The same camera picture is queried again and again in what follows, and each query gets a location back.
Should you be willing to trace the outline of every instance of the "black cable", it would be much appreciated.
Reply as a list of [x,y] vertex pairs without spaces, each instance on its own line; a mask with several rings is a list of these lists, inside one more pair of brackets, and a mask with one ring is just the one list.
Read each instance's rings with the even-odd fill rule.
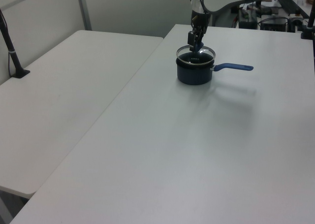
[[238,15],[233,19],[231,28],[236,28],[238,22]]
[[11,72],[10,72],[10,53],[8,53],[8,71],[9,71],[9,76],[11,78],[12,76],[11,76]]
[[202,9],[203,9],[203,12],[206,14],[206,13],[207,13],[207,11],[206,11],[205,5],[204,5],[204,3],[203,3],[203,0],[199,0],[199,1],[200,1],[200,3],[201,3],[201,6],[202,6]]
[[211,18],[211,15],[209,16],[209,19],[207,18],[207,10],[206,10],[206,7],[205,7],[205,4],[203,2],[203,0],[199,0],[200,1],[200,4],[201,4],[201,7],[203,9],[203,12],[205,13],[205,17],[206,17],[206,24],[207,26],[209,25],[209,21],[210,21],[210,18]]
[[[5,20],[5,17],[3,15],[2,11],[0,11],[0,14],[1,14],[1,18],[3,19],[3,21],[5,23],[6,30],[9,31],[8,30],[8,24],[6,23],[6,20]],[[8,52],[8,72],[9,72],[9,76],[11,78],[12,76],[11,76],[11,72],[10,72],[10,53],[9,52]]]
[[2,17],[2,19],[3,19],[3,21],[4,21],[4,23],[5,23],[5,27],[6,27],[6,29],[8,30],[8,25],[7,25],[7,23],[6,23],[5,17],[4,17],[4,15],[3,15],[3,13],[2,13],[1,10],[0,10],[0,13],[1,13],[1,17]]
[[277,20],[277,19],[286,19],[288,21],[288,18],[279,16],[279,17],[271,17],[271,18],[264,19],[262,21],[259,21],[257,24],[260,24],[266,21]]

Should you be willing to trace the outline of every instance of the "white partition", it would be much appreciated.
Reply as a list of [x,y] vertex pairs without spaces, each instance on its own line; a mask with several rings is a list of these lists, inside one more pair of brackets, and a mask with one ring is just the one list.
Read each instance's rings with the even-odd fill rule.
[[86,0],[94,31],[165,37],[175,24],[190,25],[189,0]]
[[[78,0],[24,0],[3,14],[22,67],[84,30]],[[9,78],[7,62],[8,50],[0,34],[0,84]]]

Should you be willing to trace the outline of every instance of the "blue saucepan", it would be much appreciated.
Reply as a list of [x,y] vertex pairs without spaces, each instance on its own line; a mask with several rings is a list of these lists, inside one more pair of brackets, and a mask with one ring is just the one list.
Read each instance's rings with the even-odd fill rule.
[[177,77],[188,85],[202,85],[212,79],[212,71],[224,68],[237,70],[253,70],[252,66],[233,63],[214,65],[216,53],[203,46],[198,52],[191,52],[189,45],[181,47],[176,53]]

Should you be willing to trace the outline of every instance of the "saucepan handle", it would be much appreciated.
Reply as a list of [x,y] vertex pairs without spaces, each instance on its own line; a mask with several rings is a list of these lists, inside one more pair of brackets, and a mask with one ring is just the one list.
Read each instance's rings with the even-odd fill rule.
[[230,69],[236,69],[236,70],[253,70],[254,67],[250,66],[250,65],[239,65],[239,64],[233,64],[233,63],[223,63],[220,65],[216,65],[213,68],[213,71],[219,71],[222,70],[224,68],[230,68]]

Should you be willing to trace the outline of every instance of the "white table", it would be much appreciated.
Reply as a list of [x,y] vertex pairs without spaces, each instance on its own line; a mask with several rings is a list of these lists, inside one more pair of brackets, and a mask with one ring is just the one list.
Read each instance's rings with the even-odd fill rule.
[[0,86],[0,190],[31,197],[162,38],[78,31]]
[[312,42],[208,28],[224,69],[177,80],[176,25],[12,224],[313,224]]

